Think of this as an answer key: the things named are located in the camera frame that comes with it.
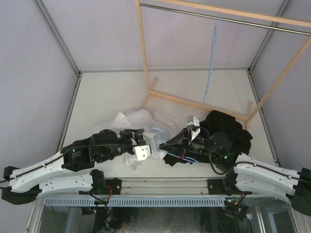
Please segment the white shirt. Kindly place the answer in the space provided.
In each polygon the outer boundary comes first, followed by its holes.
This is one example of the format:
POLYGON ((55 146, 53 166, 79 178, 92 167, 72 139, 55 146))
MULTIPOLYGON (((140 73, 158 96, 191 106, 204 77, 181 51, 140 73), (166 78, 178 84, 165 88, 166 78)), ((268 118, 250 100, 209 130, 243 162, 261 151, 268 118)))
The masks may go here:
POLYGON ((159 145, 180 131, 178 120, 160 110, 154 110, 152 114, 145 109, 129 110, 125 114, 118 112, 109 125, 117 132, 124 129, 144 129, 143 138, 150 146, 150 158, 158 161, 164 159, 166 155, 159 150, 159 145))

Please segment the blue wire hanger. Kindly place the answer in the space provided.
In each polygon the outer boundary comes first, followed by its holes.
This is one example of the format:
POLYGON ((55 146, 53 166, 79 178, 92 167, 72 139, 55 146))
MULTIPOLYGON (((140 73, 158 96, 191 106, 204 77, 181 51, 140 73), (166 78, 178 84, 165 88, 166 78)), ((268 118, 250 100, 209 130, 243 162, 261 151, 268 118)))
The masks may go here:
POLYGON ((206 85, 206 89, 205 89, 203 103, 205 103, 206 100, 207 100, 208 91, 209 91, 209 87, 210 87, 211 76, 212 76, 213 68, 214 68, 214 61, 215 61, 215 55, 216 55, 217 42, 218 42, 218 31, 219 31, 219 26, 220 26, 221 19, 222 19, 221 17, 218 18, 218 22, 215 25, 214 30, 213 30, 211 56, 210 56, 210 63, 209 63, 209 72, 208 72, 208 76, 207 76, 207 85, 206 85))
MULTIPOLYGON (((160 129, 160 128, 150 128, 149 129, 149 131, 157 131, 156 132, 156 134, 155 134, 155 138, 156 138, 156 141, 159 141, 159 142, 161 142, 161 143, 164 143, 164 144, 166 144, 166 142, 165 141, 163 141, 162 139, 161 139, 161 135, 163 135, 163 131, 160 129)), ((175 157, 175 158, 177 158, 177 159, 179 159, 179 160, 183 160, 183 161, 187 161, 188 163, 191 163, 191 164, 193 164, 193 163, 199 163, 199 161, 197 161, 197 160, 195 160, 195 159, 193 159, 193 158, 191 158, 191 157, 179 157, 179 156, 177 156, 177 155, 175 155, 175 154, 173 154, 173 153, 171 153, 171 152, 168 152, 168 151, 165 151, 165 150, 162 150, 162 149, 159 149, 159 151, 161 151, 161 152, 165 152, 166 154, 168 154, 168 155, 170 155, 170 156, 173 156, 173 157, 175 157)))

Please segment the black shirt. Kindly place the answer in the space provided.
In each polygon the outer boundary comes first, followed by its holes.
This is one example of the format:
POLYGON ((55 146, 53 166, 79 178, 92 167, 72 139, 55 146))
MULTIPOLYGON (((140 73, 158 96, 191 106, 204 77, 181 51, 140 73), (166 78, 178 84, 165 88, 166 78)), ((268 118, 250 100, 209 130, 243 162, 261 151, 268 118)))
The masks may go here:
MULTIPOLYGON (((209 131, 211 155, 189 153, 187 157, 200 163, 212 163, 213 167, 225 172, 235 164, 239 155, 249 154, 253 137, 233 116, 215 110, 211 111, 206 119, 200 122, 200 128, 206 128, 209 131)), ((199 136, 207 139, 206 133, 202 130, 196 138, 199 136)), ((179 156, 180 152, 171 153, 179 156)), ((187 163, 168 154, 165 155, 164 161, 170 166, 176 163, 187 163)))

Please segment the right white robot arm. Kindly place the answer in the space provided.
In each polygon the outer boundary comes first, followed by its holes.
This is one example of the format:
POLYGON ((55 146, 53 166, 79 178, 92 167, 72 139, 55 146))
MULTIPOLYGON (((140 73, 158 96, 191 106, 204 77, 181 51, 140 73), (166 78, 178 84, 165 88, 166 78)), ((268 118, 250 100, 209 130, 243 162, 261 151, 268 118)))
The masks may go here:
POLYGON ((207 161, 212 170, 223 175, 223 187, 228 194, 243 192, 261 194, 282 200, 297 212, 311 214, 311 171, 300 171, 269 165, 245 153, 230 153, 232 142, 224 132, 202 137, 203 127, 186 127, 177 136, 159 145, 169 155, 186 159, 197 155, 197 161, 207 161))

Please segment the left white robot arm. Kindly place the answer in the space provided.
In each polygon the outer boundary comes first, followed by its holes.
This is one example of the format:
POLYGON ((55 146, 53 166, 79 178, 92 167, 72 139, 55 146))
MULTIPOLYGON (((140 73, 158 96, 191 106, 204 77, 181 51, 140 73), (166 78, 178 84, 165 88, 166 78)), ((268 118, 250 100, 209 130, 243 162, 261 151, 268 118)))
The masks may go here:
POLYGON ((46 194, 102 194, 108 186, 104 172, 95 165, 125 153, 138 160, 149 158, 151 148, 143 133, 144 129, 125 129, 119 134, 105 129, 89 138, 74 141, 35 165, 26 168, 8 166, 4 169, 3 180, 9 184, 1 188, 1 199, 22 205, 46 194))

